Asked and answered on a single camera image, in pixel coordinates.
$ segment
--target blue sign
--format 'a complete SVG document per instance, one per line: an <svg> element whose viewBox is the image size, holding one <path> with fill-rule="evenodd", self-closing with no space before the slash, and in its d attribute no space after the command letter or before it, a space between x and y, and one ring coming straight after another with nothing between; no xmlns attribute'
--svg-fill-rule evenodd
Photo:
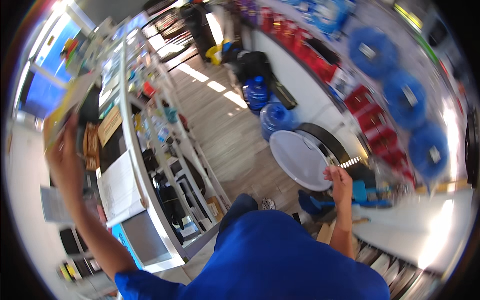
<svg viewBox="0 0 480 300"><path fill-rule="evenodd" d="M112 235L119 240L119 242L127 249L127 251L130 253L130 255L132 256L133 258L133 261L135 261L135 264L137 265L137 267L142 270L143 267L142 267L142 264L140 264L140 261L138 260L138 258L136 257L136 255L134 254L133 250L132 250L132 246L128 243L127 241L127 238L126 238L126 235L125 235L125 231L123 231L123 228L121 227L120 224L117 224L115 225L114 227L112 227Z"/></svg>

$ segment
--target wooden floor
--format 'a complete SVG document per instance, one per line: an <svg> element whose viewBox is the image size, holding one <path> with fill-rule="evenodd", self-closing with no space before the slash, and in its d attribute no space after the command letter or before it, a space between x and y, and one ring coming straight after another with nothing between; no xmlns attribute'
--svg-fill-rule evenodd
<svg viewBox="0 0 480 300"><path fill-rule="evenodd" d="M260 134L259 118L223 96L231 88L227 71L203 64L200 56L186 62L208 77L200 80L178 68L170 74L177 84L181 111L229 199L250 194L258 203L271 198L276 209L299 213L305 228L316 236L320 228L298 203L299 186L278 166ZM226 89L218 92L207 84L215 81Z"/></svg>

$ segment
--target brown box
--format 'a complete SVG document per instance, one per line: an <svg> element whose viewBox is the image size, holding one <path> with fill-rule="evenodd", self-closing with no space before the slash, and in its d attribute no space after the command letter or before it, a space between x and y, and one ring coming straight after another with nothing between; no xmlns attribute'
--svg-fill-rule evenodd
<svg viewBox="0 0 480 300"><path fill-rule="evenodd" d="M210 197L207 199L207 205L212 214L215 216L215 219L217 222L220 222L220 220L223 218L223 211L220 208L220 205L218 204L218 200L216 199L215 196Z"/></svg>

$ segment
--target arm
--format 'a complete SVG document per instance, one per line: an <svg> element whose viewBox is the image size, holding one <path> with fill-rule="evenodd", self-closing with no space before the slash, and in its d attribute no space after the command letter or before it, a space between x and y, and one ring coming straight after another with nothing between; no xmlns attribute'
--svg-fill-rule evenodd
<svg viewBox="0 0 480 300"><path fill-rule="evenodd" d="M137 267L128 251L88 212L83 202L83 171L75 149L77 123L78 116L71 116L62 136L46 152L46 158L78 231L98 264L114 280L116 273Z"/></svg>
<svg viewBox="0 0 480 300"><path fill-rule="evenodd" d="M330 246L346 257L353 257L352 245L352 178L340 167L330 166L324 171L325 179L333 181L333 200L336 224Z"/></svg>

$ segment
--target shoe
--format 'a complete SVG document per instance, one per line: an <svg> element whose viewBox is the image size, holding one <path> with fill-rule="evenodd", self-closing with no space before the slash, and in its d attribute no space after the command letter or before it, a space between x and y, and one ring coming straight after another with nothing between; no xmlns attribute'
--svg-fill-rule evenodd
<svg viewBox="0 0 480 300"><path fill-rule="evenodd" d="M262 199L262 210L275 209L275 202L270 198Z"/></svg>

